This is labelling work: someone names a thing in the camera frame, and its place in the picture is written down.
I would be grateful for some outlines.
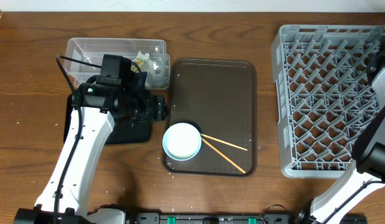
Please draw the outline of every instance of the clear plastic container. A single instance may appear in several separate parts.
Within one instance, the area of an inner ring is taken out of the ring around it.
[[[170,57],[166,54],[166,43],[163,40],[72,38],[68,41],[65,56],[101,65],[105,54],[121,55],[133,60],[140,51],[143,54],[149,53],[154,63],[155,74],[148,74],[146,89],[167,89],[170,78]],[[75,86],[79,86],[93,75],[100,74],[100,68],[68,60],[65,61],[64,68],[68,75],[75,78]]]

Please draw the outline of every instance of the wood grain surface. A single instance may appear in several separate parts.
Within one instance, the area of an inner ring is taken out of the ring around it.
[[[260,213],[279,203],[299,211],[334,180],[288,179],[277,145],[277,95],[270,44],[284,24],[385,25],[385,14],[317,13],[37,13],[5,12],[0,21],[0,223],[32,208],[63,143],[70,93],[55,62],[72,37],[163,39],[181,58],[245,60],[257,70],[258,166],[248,178],[168,174],[161,165],[165,123],[149,142],[105,146],[89,210],[119,203],[131,211]],[[385,223],[385,188],[357,205]]]

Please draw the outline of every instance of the gray dish rack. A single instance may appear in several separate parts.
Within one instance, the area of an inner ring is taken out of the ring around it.
[[[289,178],[338,178],[379,111],[366,65],[384,26],[284,25],[274,39],[278,148]]]

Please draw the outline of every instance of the plastic storage bin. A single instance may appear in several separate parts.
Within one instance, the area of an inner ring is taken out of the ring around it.
[[[382,26],[281,26],[271,46],[278,147],[290,178],[338,178],[379,111],[366,64],[385,39]]]
[[[149,53],[154,63],[155,77],[149,74],[145,87],[149,90],[164,90],[169,86],[170,57],[166,54],[166,43],[163,40],[145,39],[113,39],[113,38],[72,38],[68,41],[65,55],[96,65],[102,64],[104,54],[121,55],[130,60],[136,58],[138,52]],[[93,75],[100,74],[100,68],[82,65],[66,60],[65,71],[75,78],[75,86],[87,81]]]

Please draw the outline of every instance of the chopsticks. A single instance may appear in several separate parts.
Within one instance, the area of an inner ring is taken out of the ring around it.
[[[242,150],[248,151],[248,149],[246,149],[246,148],[243,148],[243,147],[240,147],[240,146],[236,146],[235,144],[231,144],[231,143],[229,143],[229,142],[226,142],[226,141],[223,141],[223,140],[214,138],[214,137],[212,137],[212,136],[208,136],[208,135],[203,134],[203,133],[201,133],[201,136],[202,136],[202,137],[205,137],[205,138],[209,138],[209,139],[215,140],[215,141],[218,141],[218,142],[221,142],[221,143],[226,144],[226,145],[228,145],[228,146],[232,146],[232,147],[236,147],[236,148],[238,148],[238,149],[242,149]]]
[[[223,154],[223,152],[221,152],[220,150],[216,149],[216,147],[214,147],[211,143],[209,143],[205,138],[209,138],[209,139],[212,139],[212,140],[215,140],[215,141],[218,141],[220,143],[223,143],[223,144],[226,144],[228,146],[232,146],[232,147],[235,147],[235,148],[238,148],[238,149],[242,149],[242,150],[245,150],[245,151],[248,151],[248,149],[246,148],[243,148],[243,147],[240,147],[240,146],[236,146],[235,144],[231,144],[229,142],[226,142],[226,141],[223,141],[223,140],[220,140],[220,139],[217,139],[217,138],[214,138],[212,136],[208,136],[206,134],[203,134],[201,133],[201,139],[202,141],[207,144],[209,147],[211,147],[213,150],[215,150],[215,152],[217,152],[219,155],[221,155],[225,160],[227,160],[228,162],[230,162],[235,168],[239,169],[243,174],[246,174],[246,171],[241,168],[240,166],[238,166],[234,161],[232,161],[230,158],[228,158],[225,154]]]
[[[219,155],[221,155],[225,160],[229,161],[233,166],[235,166],[235,168],[239,169],[243,174],[246,173],[245,170],[243,170],[243,168],[241,168],[240,166],[238,166],[235,162],[233,162],[230,158],[228,158],[225,154],[223,154],[221,151],[219,151],[218,149],[216,149],[216,147],[214,147],[211,143],[209,143],[207,140],[205,140],[204,138],[201,138],[202,141],[207,144],[209,147],[211,147],[213,150],[215,150]]]

